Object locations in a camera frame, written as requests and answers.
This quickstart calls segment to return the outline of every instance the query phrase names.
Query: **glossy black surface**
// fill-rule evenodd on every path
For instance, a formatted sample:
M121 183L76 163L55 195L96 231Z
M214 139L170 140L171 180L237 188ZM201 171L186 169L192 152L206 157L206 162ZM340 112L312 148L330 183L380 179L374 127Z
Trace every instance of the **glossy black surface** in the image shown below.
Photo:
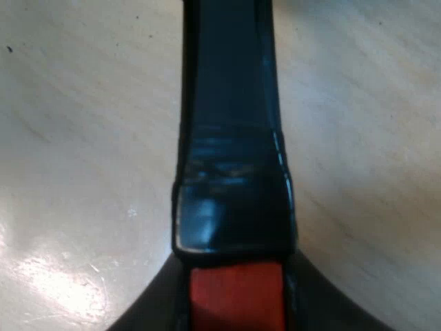
M188 269L171 256L133 306L110 328L120 330L188 331L185 282ZM360 309L298 252L285 266L295 305L287 314L293 331L392 331Z
M286 257L296 243L271 1L185 1L173 249L186 262Z

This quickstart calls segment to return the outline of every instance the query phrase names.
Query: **wood grain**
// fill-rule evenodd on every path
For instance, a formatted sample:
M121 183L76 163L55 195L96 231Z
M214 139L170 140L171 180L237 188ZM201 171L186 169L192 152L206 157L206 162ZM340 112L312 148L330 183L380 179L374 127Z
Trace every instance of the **wood grain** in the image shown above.
M440 12L274 1L300 247L404 331L441 328ZM0 0L5 330L100 330L170 252L181 16L177 0ZM105 304L91 317L41 292L35 258Z

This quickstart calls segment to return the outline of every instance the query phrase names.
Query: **black plastic housing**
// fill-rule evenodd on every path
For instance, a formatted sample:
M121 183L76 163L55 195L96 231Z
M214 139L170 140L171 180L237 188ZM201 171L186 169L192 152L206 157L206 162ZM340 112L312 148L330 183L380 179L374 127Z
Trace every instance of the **black plastic housing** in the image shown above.
M193 265L296 246L270 0L184 2L174 253Z

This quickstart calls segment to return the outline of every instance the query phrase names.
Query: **wooden table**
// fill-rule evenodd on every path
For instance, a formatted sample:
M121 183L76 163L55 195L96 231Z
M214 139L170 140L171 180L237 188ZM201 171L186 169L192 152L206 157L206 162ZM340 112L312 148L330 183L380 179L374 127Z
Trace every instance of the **wooden table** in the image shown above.
M300 247L404 331L441 329L440 12L274 2ZM181 26L178 0L0 0L4 330L101 330L170 253Z

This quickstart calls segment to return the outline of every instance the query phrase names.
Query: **red piece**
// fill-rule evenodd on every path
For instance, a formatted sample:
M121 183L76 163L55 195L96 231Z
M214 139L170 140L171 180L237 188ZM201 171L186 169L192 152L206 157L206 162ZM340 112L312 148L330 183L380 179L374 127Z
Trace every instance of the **red piece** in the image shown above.
M285 331L279 263L193 269L192 331Z

